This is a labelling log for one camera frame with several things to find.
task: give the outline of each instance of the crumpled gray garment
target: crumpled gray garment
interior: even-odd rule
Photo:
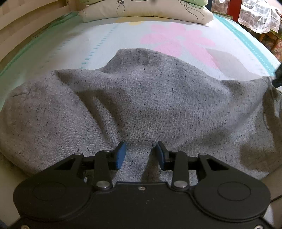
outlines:
[[[151,152],[163,141],[262,178],[282,164],[281,101],[268,77],[218,81],[172,56],[122,49],[103,68],[52,71],[14,89],[0,113],[0,150],[36,173],[125,141],[114,180],[159,181],[172,175]]]

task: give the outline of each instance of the circular cover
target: circular cover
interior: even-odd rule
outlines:
[[[89,200],[90,187],[69,171],[54,170],[22,182],[14,191],[20,215],[41,221],[68,217]]]
[[[194,189],[195,200],[219,218],[240,221],[260,216],[270,203],[268,188],[246,174],[212,171]]]

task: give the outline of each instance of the pink flower print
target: pink flower print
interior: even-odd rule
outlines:
[[[180,23],[170,23],[168,27],[152,25],[152,33],[144,35],[140,43],[156,44],[155,51],[174,57],[181,56],[182,52],[188,51],[194,58],[207,66],[217,68],[213,57],[202,46],[212,47],[215,43],[202,37],[200,30],[186,30]]]

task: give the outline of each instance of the table leg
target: table leg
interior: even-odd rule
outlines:
[[[276,46],[278,45],[278,42],[279,42],[279,38],[277,38],[276,40],[275,40],[275,42],[274,42],[274,45],[272,46],[272,48],[271,48],[271,52],[276,48]]]
[[[262,42],[264,36],[266,35],[266,33],[262,33],[260,36],[259,36],[259,41]]]

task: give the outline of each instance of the plaid cloth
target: plaid cloth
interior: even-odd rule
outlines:
[[[213,0],[212,10],[226,14],[228,2]],[[278,32],[280,17],[265,0],[243,0],[238,22],[256,33],[268,33],[270,30]]]

